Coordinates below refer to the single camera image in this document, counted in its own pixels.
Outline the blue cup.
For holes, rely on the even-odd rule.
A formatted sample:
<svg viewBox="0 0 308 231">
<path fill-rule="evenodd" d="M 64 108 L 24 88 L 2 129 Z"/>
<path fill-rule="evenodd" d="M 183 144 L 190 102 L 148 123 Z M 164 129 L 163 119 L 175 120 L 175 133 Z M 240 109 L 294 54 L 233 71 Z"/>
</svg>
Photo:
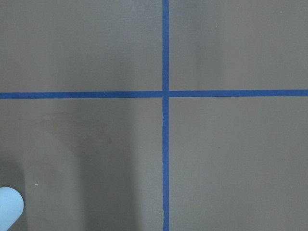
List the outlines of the blue cup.
<svg viewBox="0 0 308 231">
<path fill-rule="evenodd" d="M 21 194 L 10 187 L 0 188 L 0 230 L 7 231 L 21 216 L 24 200 Z"/>
</svg>

